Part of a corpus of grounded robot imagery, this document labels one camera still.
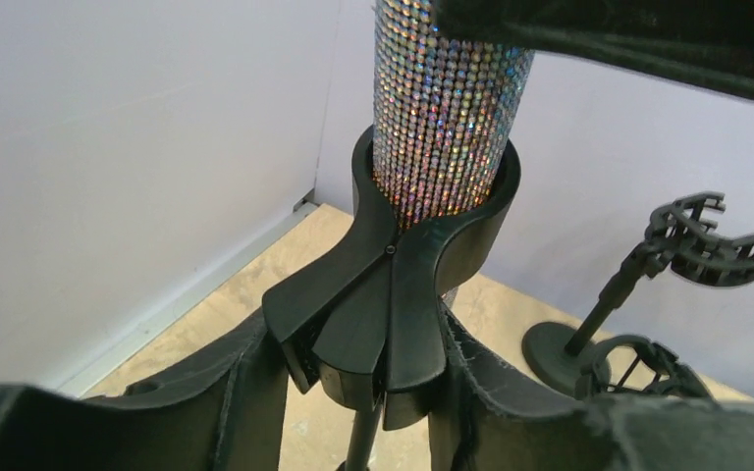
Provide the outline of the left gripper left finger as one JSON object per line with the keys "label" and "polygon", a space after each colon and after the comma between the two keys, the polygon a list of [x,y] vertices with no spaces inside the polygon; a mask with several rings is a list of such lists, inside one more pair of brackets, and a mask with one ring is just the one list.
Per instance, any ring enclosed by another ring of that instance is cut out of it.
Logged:
{"label": "left gripper left finger", "polygon": [[0,385],[0,470],[274,470],[287,387],[260,313],[118,396]]}

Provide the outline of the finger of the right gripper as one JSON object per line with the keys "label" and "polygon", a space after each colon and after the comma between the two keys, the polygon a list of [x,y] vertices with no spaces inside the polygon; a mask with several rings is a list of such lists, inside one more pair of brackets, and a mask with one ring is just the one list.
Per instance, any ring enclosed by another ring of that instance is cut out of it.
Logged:
{"label": "finger of the right gripper", "polygon": [[575,56],[754,101],[754,1],[436,1],[453,39]]}

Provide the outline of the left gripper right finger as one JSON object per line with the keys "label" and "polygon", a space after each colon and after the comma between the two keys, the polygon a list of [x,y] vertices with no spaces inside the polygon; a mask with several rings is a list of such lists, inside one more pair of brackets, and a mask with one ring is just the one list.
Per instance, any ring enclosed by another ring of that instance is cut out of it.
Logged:
{"label": "left gripper right finger", "polygon": [[435,470],[754,470],[754,402],[579,401],[522,374],[453,314],[441,328],[444,392],[428,418]]}

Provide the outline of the black round-base stand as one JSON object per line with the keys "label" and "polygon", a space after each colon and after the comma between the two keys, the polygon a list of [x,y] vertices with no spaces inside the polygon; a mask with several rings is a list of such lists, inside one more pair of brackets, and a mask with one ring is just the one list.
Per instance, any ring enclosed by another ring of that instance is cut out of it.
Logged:
{"label": "black round-base stand", "polygon": [[512,145],[480,206],[402,230],[373,179],[373,132],[351,155],[353,222],[329,251],[269,288],[262,313],[302,392],[320,385],[354,411],[347,470],[364,470],[378,430],[426,417],[445,378],[443,295],[486,261],[519,187]]}

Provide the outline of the glitter silver microphone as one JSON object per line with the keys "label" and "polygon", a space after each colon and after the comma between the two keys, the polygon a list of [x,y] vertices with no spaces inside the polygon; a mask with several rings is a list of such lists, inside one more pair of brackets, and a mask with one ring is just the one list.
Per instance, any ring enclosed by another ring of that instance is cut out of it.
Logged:
{"label": "glitter silver microphone", "polygon": [[483,204],[535,57],[450,39],[429,1],[374,4],[373,179],[407,230]]}

